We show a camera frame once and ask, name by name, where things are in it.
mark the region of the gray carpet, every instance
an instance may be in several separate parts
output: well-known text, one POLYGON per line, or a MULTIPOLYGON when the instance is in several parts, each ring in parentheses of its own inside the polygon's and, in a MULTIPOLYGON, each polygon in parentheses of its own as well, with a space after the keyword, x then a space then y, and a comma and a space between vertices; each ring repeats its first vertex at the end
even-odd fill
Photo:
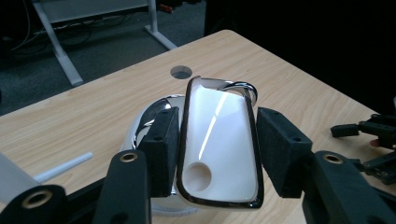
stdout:
MULTIPOLYGON (((204 36, 205 1, 183 3, 173 13, 158 11, 157 17, 159 31, 178 47, 204 36)), ((145 30, 148 24, 149 14, 136 12, 58 38, 88 83, 168 51, 145 30)), ((16 52, 19 54, 12 59, 0 62, 0 116, 73 88, 48 41, 37 40, 35 45, 16 52)))

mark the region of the black clamp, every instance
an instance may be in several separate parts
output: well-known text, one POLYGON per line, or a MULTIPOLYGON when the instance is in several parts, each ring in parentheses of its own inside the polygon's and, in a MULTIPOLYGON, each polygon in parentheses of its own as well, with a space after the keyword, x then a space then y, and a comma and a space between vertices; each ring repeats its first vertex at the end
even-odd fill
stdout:
MULTIPOLYGON (((379 147, 396 149, 396 116, 373 114, 367 121, 336 125, 331 131, 334 138, 356 136, 359 132, 376 135, 379 147)), ((396 151, 364 163, 360 160, 353 163, 361 172, 378 178, 385 185, 396 183, 396 151)))
POLYGON ((353 160, 312 152, 312 141, 281 113, 259 107, 257 133, 262 165, 277 194, 303 196, 306 223, 396 223, 394 195, 370 186, 353 160))

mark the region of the white object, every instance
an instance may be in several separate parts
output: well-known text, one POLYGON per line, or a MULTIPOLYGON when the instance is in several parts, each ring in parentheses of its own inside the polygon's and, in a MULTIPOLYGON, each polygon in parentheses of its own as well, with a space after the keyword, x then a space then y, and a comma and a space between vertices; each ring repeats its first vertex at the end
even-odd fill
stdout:
POLYGON ((244 97, 194 85, 189 111, 181 177, 185 190, 210 201, 254 200, 258 180, 244 97))
POLYGON ((0 203, 7 204, 22 192, 39 185, 40 183, 0 153, 0 203))
POLYGON ((34 180, 39 183, 44 183, 44 182, 48 181, 49 179, 55 177, 56 175, 59 175, 65 171, 70 170, 73 167, 76 167, 76 166, 82 164, 84 161, 87 161, 90 158, 92 158, 92 153, 91 152, 85 153, 71 161, 67 161, 59 166, 56 166, 56 167, 54 167, 40 175, 36 175, 34 177, 34 180))

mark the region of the wooden table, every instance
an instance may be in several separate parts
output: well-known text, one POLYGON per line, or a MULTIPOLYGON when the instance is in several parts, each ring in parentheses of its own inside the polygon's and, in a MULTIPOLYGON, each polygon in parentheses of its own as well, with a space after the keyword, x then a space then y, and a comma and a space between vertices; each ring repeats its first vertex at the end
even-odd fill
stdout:
MULTIPOLYGON (((93 158, 48 184, 74 192, 106 175, 139 111, 165 95, 186 91, 188 79, 170 70, 188 66, 192 76, 246 81, 259 93, 257 106, 279 111, 313 142, 367 161, 389 153, 368 145, 362 133, 332 138, 337 124, 367 120, 375 112, 232 31, 221 31, 99 78, 71 91, 0 117, 0 152, 29 175, 37 175, 85 152, 93 158)), ((373 186, 396 193, 370 176, 373 186)), ((153 217, 153 223, 305 223, 301 199, 281 199, 264 172, 265 195, 255 212, 200 210, 185 217, 153 217)))

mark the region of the metal table leg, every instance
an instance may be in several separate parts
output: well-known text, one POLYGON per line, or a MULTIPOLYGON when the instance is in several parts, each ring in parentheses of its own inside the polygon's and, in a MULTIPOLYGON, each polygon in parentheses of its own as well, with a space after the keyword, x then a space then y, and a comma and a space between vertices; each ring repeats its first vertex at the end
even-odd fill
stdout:
POLYGON ((163 34, 158 32, 157 25, 157 9, 155 6, 155 0, 148 0, 148 13, 150 15, 150 25, 146 25, 146 30, 154 36, 158 41, 160 41, 163 45, 165 45, 168 49, 175 49, 177 46, 172 43, 168 38, 166 38, 163 34))
POLYGON ((55 56, 58 59, 58 62, 61 65, 62 69, 64 70, 71 85, 73 87, 76 87, 76 86, 83 84, 84 81, 82 80, 81 76, 79 75, 76 67, 70 61, 70 58, 67 56, 66 52, 64 51, 61 44, 59 43, 58 38, 56 37, 56 34, 52 29, 49 18, 47 17, 47 14, 45 13, 43 7, 40 4, 40 1, 32 0, 32 3, 33 3, 33 6, 35 7, 35 11, 38 14, 38 17, 40 18, 41 22, 44 25, 44 28, 46 29, 46 32, 47 32, 49 39, 53 46, 53 51, 55 53, 55 56))

